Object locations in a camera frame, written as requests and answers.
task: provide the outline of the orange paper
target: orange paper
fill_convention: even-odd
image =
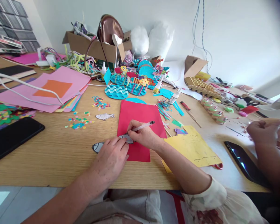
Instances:
[[[42,87],[43,89],[51,90],[57,93],[57,95],[62,98],[68,89],[72,86],[72,83],[60,82],[56,80],[48,80],[47,83]],[[43,90],[38,90],[33,96],[44,96],[44,97],[54,97],[53,93],[46,92]]]

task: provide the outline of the floor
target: floor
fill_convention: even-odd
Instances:
[[[0,224],[19,224],[59,193],[62,188],[0,186]],[[164,224],[177,223],[174,200],[160,191]]]

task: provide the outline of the glue bottle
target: glue bottle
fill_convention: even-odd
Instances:
[[[172,97],[171,97],[171,98],[169,99],[169,101],[168,101],[168,104],[169,104],[169,105],[174,104],[174,102],[176,101],[176,99],[177,99],[178,96],[180,95],[181,90],[182,90],[182,88],[179,88],[178,91],[172,95]]]
[[[107,72],[107,68],[106,68],[106,66],[105,66],[105,62],[103,62],[103,66],[102,66],[102,80],[104,80],[104,75],[106,74],[106,72]]]
[[[161,88],[162,81],[163,81],[164,76],[161,76],[161,80],[158,82],[158,84],[154,87],[152,94],[157,94]]]

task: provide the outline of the scissors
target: scissors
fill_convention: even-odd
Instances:
[[[223,163],[219,163],[219,164],[215,164],[215,165],[211,165],[213,167],[215,167],[218,170],[222,170],[223,169]]]

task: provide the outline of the smartphone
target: smartphone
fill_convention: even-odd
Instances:
[[[241,146],[228,141],[224,143],[247,179],[266,188],[271,188],[269,181]]]
[[[0,130],[0,159],[44,130],[44,125],[25,117]]]

